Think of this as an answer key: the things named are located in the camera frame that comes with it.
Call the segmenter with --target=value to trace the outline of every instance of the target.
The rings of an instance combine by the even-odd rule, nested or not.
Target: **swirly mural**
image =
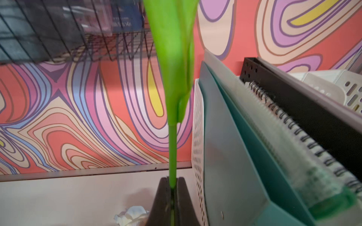
[[[362,47],[362,0],[200,0],[207,48],[235,74],[260,56],[287,72],[344,69]],[[193,93],[178,127],[190,161]],[[168,162],[157,58],[0,67],[0,174]]]
[[[0,68],[0,173],[168,161],[157,58]],[[178,160],[190,160],[190,98]]]
[[[344,69],[362,46],[361,7],[361,0],[201,0],[195,72],[205,48],[235,74],[255,56],[288,72]]]

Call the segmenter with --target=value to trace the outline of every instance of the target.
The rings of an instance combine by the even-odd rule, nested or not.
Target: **metal spiral binding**
[[[284,124],[289,123],[288,128],[289,128],[290,130],[292,130],[295,125],[299,126],[298,123],[296,123],[291,116],[288,116],[287,113],[286,113],[285,111],[283,111],[282,108],[280,108],[280,107],[268,96],[267,91],[264,90],[262,87],[260,87],[257,82],[255,82],[255,81],[250,82],[248,87],[250,88],[250,90],[251,90],[253,93],[255,93],[255,94],[257,95],[257,97],[258,97],[260,100],[264,100],[265,105],[266,105],[266,104],[268,103],[268,101],[269,101],[270,104],[269,104],[269,105],[266,105],[266,106],[267,106],[268,108],[270,108],[272,111],[274,111],[274,109],[277,108],[276,111],[275,111],[275,114],[276,114],[277,116],[279,116],[279,119],[280,119],[280,120],[283,120]],[[299,127],[298,129],[296,129],[296,130],[294,131],[294,135],[297,136],[297,135],[298,135],[300,132],[302,132],[302,131],[303,131],[303,129]],[[307,141],[308,139],[311,140],[311,142],[306,145],[309,150],[311,150],[311,149],[319,146],[319,144],[318,144],[316,141],[314,141],[309,135],[305,135],[305,136],[301,137],[299,140],[300,140],[301,142],[303,142],[303,143],[306,143],[306,141]],[[317,156],[317,157],[321,157],[324,152],[327,152],[327,153],[328,153],[328,150],[322,148],[322,150],[316,152],[314,155]],[[335,163],[335,162],[337,162],[337,161],[336,161],[333,157],[331,157],[331,158],[325,160],[325,161],[323,162],[323,164],[328,167],[328,166],[331,166],[331,165],[332,165],[333,163]],[[335,174],[336,177],[341,177],[345,172],[348,172],[348,170],[347,170],[346,168],[344,168],[344,167],[341,167],[341,168],[335,170],[333,173]],[[345,185],[346,185],[347,187],[349,187],[349,188],[356,187],[355,193],[362,192],[362,183],[361,183],[359,180],[357,180],[356,177],[355,177],[354,179],[349,180],[348,182],[346,182]]]

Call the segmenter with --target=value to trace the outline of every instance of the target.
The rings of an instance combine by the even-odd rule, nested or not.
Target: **spiral notebook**
[[[355,175],[348,171],[341,163],[336,161],[333,156],[328,153],[328,150],[323,149],[315,140],[313,140],[313,138],[300,128],[292,117],[278,107],[277,103],[272,101],[256,82],[246,82],[245,86],[258,97],[261,103],[274,113],[276,118],[283,122],[286,128],[291,130],[291,133],[294,134],[300,142],[305,144],[311,153],[318,157],[320,164],[323,164],[339,181],[350,188],[359,198],[362,198],[362,183]]]
[[[320,152],[316,152],[317,155],[308,151],[317,150],[317,143],[309,142],[312,139],[303,133],[302,129],[298,128],[295,131],[296,123],[291,132],[291,129],[283,123],[286,120],[293,125],[290,116],[277,108],[275,103],[269,103],[266,106],[265,100],[260,100],[258,96],[261,93],[255,94],[254,89],[250,90],[245,87],[238,77],[208,51],[205,51],[205,62],[215,72],[221,86],[225,88],[243,117],[268,148],[291,186],[299,193],[315,219],[335,217],[356,204],[354,192],[358,189],[352,192],[347,188],[348,186],[344,185],[350,183],[349,187],[352,187],[353,180],[349,178],[348,181],[342,183],[318,160],[318,155],[327,157],[326,151],[320,150]],[[274,111],[278,110],[278,117],[275,116],[275,112],[270,110],[271,108]],[[331,164],[333,159],[324,161],[326,164],[337,166],[337,164]],[[337,175],[347,175],[345,169],[335,169],[334,171]]]

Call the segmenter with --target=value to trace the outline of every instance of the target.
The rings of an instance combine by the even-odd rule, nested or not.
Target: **teal folder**
[[[209,224],[315,225],[278,165],[211,72],[203,62],[199,84],[205,103],[204,190]],[[245,202],[249,197],[253,201]],[[222,220],[220,212],[225,208],[230,213],[223,212],[228,219]]]

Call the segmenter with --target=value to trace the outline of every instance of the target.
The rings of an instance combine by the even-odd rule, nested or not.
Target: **wall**
[[[204,49],[236,75],[260,56],[290,72],[345,68],[362,46],[361,0],[201,0],[195,77]],[[0,174],[168,161],[156,58],[0,67]],[[178,129],[190,161],[193,92]]]

